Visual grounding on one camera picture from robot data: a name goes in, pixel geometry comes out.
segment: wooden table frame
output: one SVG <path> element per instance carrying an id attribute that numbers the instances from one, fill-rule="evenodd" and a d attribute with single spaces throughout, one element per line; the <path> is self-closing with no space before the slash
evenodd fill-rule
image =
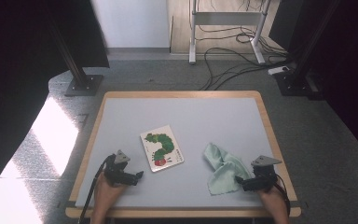
<path id="1" fill-rule="evenodd" d="M 276 168 L 279 171 L 281 178 L 283 179 L 289 200 L 292 202 L 292 208 L 290 217 L 298 217 L 301 214 L 301 209 L 298 206 L 297 197 L 292 186 L 289 174 L 282 157 L 281 150 L 278 146 L 278 142 L 275 138 L 275 134 L 272 130 L 269 122 L 269 116 L 267 110 L 264 107 L 261 95 L 257 91 L 110 91 L 107 92 L 103 98 L 103 102 L 98 112 L 97 119 L 94 124 L 89 143 L 86 148 L 86 152 L 81 162 L 79 172 L 76 177 L 71 196 L 66 207 L 66 215 L 68 217 L 79 218 L 83 208 L 75 207 L 77 195 L 80 190 L 80 186 L 83 182 L 84 175 L 86 173 L 89 157 L 95 142 L 95 138 L 102 120 L 103 109 L 106 99 L 109 98 L 255 98 L 258 110 L 260 112 L 261 119 L 266 130 L 268 141 L 271 146 L 272 155 L 275 159 L 282 161 L 277 164 Z M 88 209 L 86 217 L 89 217 L 92 209 Z M 154 218 L 154 217 L 269 217 L 269 214 L 264 208 L 252 208 L 252 209 L 233 209 L 233 208 L 221 208 L 221 209 L 155 209 L 155 208 L 120 208 L 111 209 L 108 211 L 107 217 L 119 217 L 119 218 Z"/>

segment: gray floor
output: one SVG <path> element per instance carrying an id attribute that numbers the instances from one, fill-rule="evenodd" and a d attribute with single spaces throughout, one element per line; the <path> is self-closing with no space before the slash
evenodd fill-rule
<path id="1" fill-rule="evenodd" d="M 242 63 L 218 59 L 221 58 L 211 61 L 215 74 Z M 109 54 L 109 60 L 109 69 L 85 69 L 88 75 L 103 75 L 95 96 L 63 96 L 72 79 L 69 73 L 50 81 L 49 99 L 79 129 L 75 146 L 69 151 L 69 161 L 61 174 L 36 130 L 30 131 L 0 177 L 0 223 L 77 223 L 65 215 L 65 204 L 105 92 L 196 91 L 209 77 L 202 57 L 196 65 L 188 64 L 187 57 L 164 52 L 121 52 Z M 291 223 L 358 223 L 358 142 L 327 102 L 281 96 L 267 70 L 233 78 L 219 90 L 261 93 L 302 207 L 302 215 L 291 218 Z M 59 133 L 58 126 L 54 126 L 57 118 L 48 115 L 52 117 L 48 116 L 46 129 Z M 53 150 L 57 151 L 58 157 L 63 158 L 65 148 Z M 242 219 L 131 219 L 117 223 L 182 221 L 247 223 Z"/>

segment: cloth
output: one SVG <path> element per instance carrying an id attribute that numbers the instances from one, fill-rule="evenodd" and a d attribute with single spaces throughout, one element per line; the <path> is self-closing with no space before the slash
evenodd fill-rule
<path id="1" fill-rule="evenodd" d="M 212 143 L 205 148 L 204 156 L 214 168 L 214 173 L 208 180 L 208 189 L 212 195 L 240 189 L 241 185 L 235 181 L 236 175 L 243 179 L 251 178 L 241 159 Z"/>

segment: green caterpillar illustration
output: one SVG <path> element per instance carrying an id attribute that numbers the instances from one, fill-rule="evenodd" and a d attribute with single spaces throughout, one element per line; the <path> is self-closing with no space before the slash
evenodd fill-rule
<path id="1" fill-rule="evenodd" d="M 161 143 L 161 148 L 155 151 L 152 155 L 152 160 L 155 162 L 156 166 L 163 166 L 165 163 L 167 163 L 167 161 L 169 161 L 170 158 L 165 159 L 165 155 L 173 151 L 174 145 L 172 139 L 167 134 L 148 133 L 145 140 L 152 143 Z"/>

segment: white board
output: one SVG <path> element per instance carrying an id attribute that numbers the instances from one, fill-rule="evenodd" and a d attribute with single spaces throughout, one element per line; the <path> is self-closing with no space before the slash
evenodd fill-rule
<path id="1" fill-rule="evenodd" d="M 183 164 L 152 173 L 140 133 L 170 125 L 186 158 Z M 213 169 L 203 156 L 214 143 L 242 159 L 249 171 L 258 156 L 273 157 L 253 98 L 109 98 L 90 154 L 76 206 L 84 206 L 103 160 L 121 149 L 131 158 L 125 169 L 144 171 L 137 186 L 126 189 L 115 207 L 233 208 L 261 206 L 253 192 L 239 190 L 211 196 Z"/>

